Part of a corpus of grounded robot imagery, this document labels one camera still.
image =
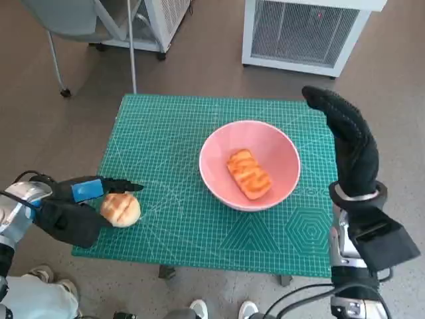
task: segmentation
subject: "bread roll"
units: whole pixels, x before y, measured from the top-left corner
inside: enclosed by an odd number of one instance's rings
[[[249,150],[240,150],[232,155],[227,162],[227,168],[249,199],[264,196],[272,187],[270,176],[260,167]]]
[[[140,217],[140,204],[132,194],[111,193],[105,196],[100,213],[114,227],[129,227]]]

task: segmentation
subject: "table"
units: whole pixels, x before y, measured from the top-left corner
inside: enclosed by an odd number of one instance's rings
[[[218,201],[199,173],[199,151],[220,126],[260,120],[283,130],[301,158],[296,190],[263,212]],[[325,116],[304,102],[126,95],[99,174],[142,183],[141,219],[104,229],[74,256],[272,274],[329,276],[327,237],[336,180]],[[93,202],[99,205],[100,200]]]

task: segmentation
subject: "hexagon pattern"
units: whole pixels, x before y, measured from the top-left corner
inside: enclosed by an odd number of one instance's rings
[[[286,233],[300,255],[326,255],[330,220],[322,209],[297,208],[286,225]]]

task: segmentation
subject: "metal pole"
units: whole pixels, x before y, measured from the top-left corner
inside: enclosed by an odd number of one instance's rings
[[[131,19],[130,0],[127,0],[127,13],[128,13],[128,37],[130,42],[131,81],[133,82],[133,93],[137,94],[137,85],[135,80],[134,45],[133,45],[133,21]]]

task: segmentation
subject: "vent grille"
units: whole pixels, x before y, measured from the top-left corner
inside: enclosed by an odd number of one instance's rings
[[[191,0],[161,0],[161,2],[167,29],[169,34],[172,35]]]
[[[251,56],[333,68],[358,14],[256,0]]]

